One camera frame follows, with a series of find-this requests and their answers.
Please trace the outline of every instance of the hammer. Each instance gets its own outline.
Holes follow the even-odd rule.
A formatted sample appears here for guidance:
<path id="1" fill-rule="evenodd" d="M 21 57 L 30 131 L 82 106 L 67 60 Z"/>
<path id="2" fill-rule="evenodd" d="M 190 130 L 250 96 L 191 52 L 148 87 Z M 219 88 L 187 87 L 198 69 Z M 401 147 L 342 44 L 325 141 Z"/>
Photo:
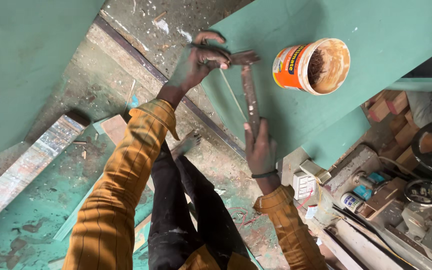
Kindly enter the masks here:
<path id="1" fill-rule="evenodd" d="M 242 65 L 241 79 L 243 81 L 244 97 L 248 103 L 249 125 L 254 139 L 258 137 L 259 133 L 259 110 L 258 100 L 256 99 L 255 84 L 253 83 L 253 76 L 251 74 L 251 65 L 260 60 L 259 56 L 253 50 L 238 52 L 231 54 L 231 64 Z"/>

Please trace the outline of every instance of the finger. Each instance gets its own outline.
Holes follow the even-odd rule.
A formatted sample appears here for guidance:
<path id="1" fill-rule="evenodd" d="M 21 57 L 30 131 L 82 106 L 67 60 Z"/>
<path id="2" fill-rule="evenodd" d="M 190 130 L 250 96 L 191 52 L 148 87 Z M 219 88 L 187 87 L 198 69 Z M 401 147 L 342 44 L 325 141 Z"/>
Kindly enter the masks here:
<path id="1" fill-rule="evenodd" d="M 218 43 L 224 43 L 225 39 L 216 32 L 211 31 L 201 31 L 199 34 L 193 39 L 194 44 L 199 45 L 207 45 L 207 40 L 216 40 Z"/>
<path id="2" fill-rule="evenodd" d="M 226 63 L 218 63 L 218 61 L 216 60 L 211 60 L 211 61 L 207 61 L 207 63 L 205 64 L 209 71 L 215 69 L 215 68 L 220 68 L 220 69 L 228 69 L 228 64 Z"/>
<path id="3" fill-rule="evenodd" d="M 273 154 L 273 156 L 276 156 L 276 149 L 278 148 L 278 143 L 275 139 L 271 138 L 269 140 L 269 150 Z"/>
<path id="4" fill-rule="evenodd" d="M 198 61 L 201 64 L 204 64 L 206 60 L 215 61 L 208 65 L 208 68 L 228 68 L 229 59 L 222 53 L 217 50 L 206 49 L 206 48 L 198 48 L 197 50 Z"/>
<path id="5" fill-rule="evenodd" d="M 264 117 L 261 117 L 260 124 L 259 124 L 259 133 L 258 137 L 256 138 L 256 144 L 262 145 L 269 143 L 269 134 L 268 134 L 268 120 Z"/>
<path id="6" fill-rule="evenodd" d="M 246 156 L 250 156 L 255 148 L 255 139 L 248 122 L 244 123 L 244 139 L 246 141 Z"/>

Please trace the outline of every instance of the yellow wire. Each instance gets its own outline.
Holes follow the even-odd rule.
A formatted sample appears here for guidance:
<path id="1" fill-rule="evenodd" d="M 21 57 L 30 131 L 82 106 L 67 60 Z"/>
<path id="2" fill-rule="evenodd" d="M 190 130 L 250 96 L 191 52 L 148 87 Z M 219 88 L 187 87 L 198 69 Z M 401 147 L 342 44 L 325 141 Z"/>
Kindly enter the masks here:
<path id="1" fill-rule="evenodd" d="M 319 185 L 318 180 L 316 180 L 316 183 L 318 184 L 318 191 L 319 191 L 319 202 L 318 202 L 318 208 L 321 209 L 321 210 L 323 210 L 323 211 L 326 213 L 326 215 L 331 215 L 331 216 L 333 216 L 333 217 L 335 217 L 335 218 L 343 219 L 343 217 L 341 217 L 341 216 L 336 216 L 336 215 L 334 215 L 334 214 L 331 214 L 331 213 L 326 212 L 326 210 L 325 210 L 324 208 L 321 207 L 321 194 L 322 194 L 323 192 L 321 191 L 321 186 Z"/>

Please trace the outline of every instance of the hand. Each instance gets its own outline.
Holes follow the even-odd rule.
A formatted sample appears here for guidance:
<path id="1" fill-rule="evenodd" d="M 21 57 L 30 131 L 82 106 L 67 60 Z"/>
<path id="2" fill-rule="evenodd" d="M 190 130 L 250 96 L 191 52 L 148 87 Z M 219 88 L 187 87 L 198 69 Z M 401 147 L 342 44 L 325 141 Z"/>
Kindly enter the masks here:
<path id="1" fill-rule="evenodd" d="M 215 32 L 202 31 L 191 44 L 184 47 L 170 80 L 163 85 L 157 99 L 165 100 L 173 109 L 189 89 L 195 87 L 215 68 L 227 69 L 230 55 L 223 50 L 207 46 L 207 40 L 224 43 L 222 36 Z"/>
<path id="2" fill-rule="evenodd" d="M 253 175 L 270 173 L 276 168 L 276 146 L 273 138 L 269 138 L 268 120 L 261 117 L 256 142 L 249 123 L 244 123 L 246 139 L 246 160 Z"/>
<path id="3" fill-rule="evenodd" d="M 256 142 L 249 123 L 244 123 L 244 137 L 246 139 L 246 160 L 253 175 L 262 175 L 276 169 L 276 147 L 278 144 L 268 133 L 268 120 L 261 117 L 259 133 Z M 256 178 L 261 191 L 267 195 L 281 185 L 277 174 L 265 178 Z"/>

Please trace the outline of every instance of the person's right hand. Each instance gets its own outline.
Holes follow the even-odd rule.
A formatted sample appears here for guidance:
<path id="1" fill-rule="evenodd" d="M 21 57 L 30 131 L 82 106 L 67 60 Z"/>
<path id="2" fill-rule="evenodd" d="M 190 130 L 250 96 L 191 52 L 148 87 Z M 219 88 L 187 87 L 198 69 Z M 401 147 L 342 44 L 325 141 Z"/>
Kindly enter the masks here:
<path id="1" fill-rule="evenodd" d="M 246 161 L 253 175 L 270 173 L 276 169 L 277 143 L 268 133 L 268 120 L 261 117 L 256 142 L 249 123 L 244 123 Z"/>

